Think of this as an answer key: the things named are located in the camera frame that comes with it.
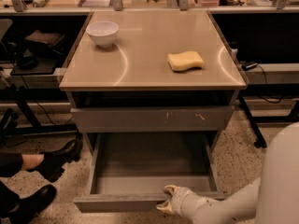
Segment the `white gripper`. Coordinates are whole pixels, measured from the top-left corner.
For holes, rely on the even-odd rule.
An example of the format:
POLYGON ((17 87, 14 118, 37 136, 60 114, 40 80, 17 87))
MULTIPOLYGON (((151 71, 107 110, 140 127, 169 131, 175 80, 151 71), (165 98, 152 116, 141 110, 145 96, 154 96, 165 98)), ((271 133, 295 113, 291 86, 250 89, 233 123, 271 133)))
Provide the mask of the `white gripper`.
POLYGON ((156 209, 168 214, 193 217, 195 210, 202 204, 201 197, 186 187, 166 185, 164 193, 171 195, 171 200, 156 205, 156 209))

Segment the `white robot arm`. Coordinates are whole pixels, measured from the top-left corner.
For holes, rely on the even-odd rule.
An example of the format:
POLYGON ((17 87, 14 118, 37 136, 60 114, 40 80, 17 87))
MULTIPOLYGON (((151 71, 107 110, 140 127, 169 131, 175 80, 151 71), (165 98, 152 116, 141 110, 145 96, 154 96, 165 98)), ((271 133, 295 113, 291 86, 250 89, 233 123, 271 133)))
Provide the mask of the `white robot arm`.
POLYGON ((164 188, 170 199, 157 209, 192 224, 299 224, 299 123, 281 130, 266 150, 261 176, 227 199, 199 196, 186 187, 164 188))

